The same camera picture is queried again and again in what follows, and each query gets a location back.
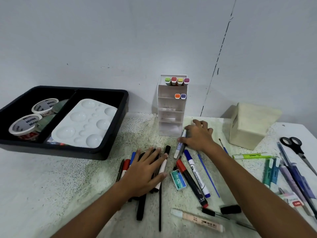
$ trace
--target white table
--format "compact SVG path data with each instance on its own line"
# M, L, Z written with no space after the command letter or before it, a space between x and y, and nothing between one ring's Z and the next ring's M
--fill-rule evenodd
M195 117L186 117L184 125ZM214 128L213 138L220 138L230 155L239 153L277 152L276 142L282 136L295 136L302 140L302 149L307 159L317 169L315 159L316 138L300 124L275 123L255 151L228 144L229 120L222 118L197 117L206 120ZM154 145L172 147L174 153L176 138L158 136L158 120L153 114L128 113L121 125L110 155L105 161L83 160L57 156L44 156L8 152L0 149L0 237L49 237L71 218L96 200L114 182L122 158L141 147L143 150ZM289 159L298 164L299 171L306 177L311 189L317 194L316 176L299 156L285 147ZM220 193L218 198L195 152L190 150L202 175L211 198L209 208L219 211L223 204L234 204L228 186L210 160L203 157L205 165ZM183 158L185 166L189 165ZM240 163L257 179L262 180L264 160L244 160ZM166 166L171 171L175 160L169 158ZM278 184L288 188L279 174ZM220 218L208 217L197 207L199 203L191 189L176 191L170 176L162 186L162 232L159 229L159 195L146 197L144 218L136 220L137 202L123 206L108 222L98 237L260 237L257 232L229 223ZM224 225L226 231L218 233L170 214L171 208L200 214ZM243 214L236 218L245 219Z

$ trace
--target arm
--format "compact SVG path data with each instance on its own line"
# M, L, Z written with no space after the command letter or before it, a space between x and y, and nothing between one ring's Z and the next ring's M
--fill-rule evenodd
M317 237L315 230L285 201L275 195L233 160L212 140L212 128L205 121L186 127L190 138L178 138L195 150L203 151L215 164L233 196L252 225L265 237Z
M149 148L138 161L141 150L138 149L128 171L123 178L115 183L98 200L88 206L79 215L68 222L52 238L96 237L110 218L121 206L133 196L142 196L164 180L166 173L161 173L151 180L154 171L167 158L167 154L154 161L161 148L156 149L151 155L153 147Z

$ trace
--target black scissors handle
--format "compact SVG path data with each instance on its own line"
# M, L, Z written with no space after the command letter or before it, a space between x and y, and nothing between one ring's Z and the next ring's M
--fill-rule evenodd
M301 145L303 144L300 139L296 137L281 137L280 142L284 144L287 147L290 147L296 154L304 154L302 149L300 148Z

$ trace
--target red marker cap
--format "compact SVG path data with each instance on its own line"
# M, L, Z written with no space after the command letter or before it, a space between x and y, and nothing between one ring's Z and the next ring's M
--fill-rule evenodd
M181 173L184 172L185 170L187 170L185 165L183 164L183 162L180 159L178 159L176 161L176 165L177 165L177 168L180 170Z
M129 165L130 165L130 159L126 159L123 163L123 168L122 170L128 170L129 168Z

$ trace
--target wall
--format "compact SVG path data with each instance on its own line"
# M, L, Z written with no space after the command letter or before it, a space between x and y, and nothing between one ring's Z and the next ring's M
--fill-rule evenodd
M202 116L267 105L317 136L316 9L317 0L237 0Z
M2 0L0 105L36 85L129 91L157 112L160 74L192 79L201 113L234 0Z

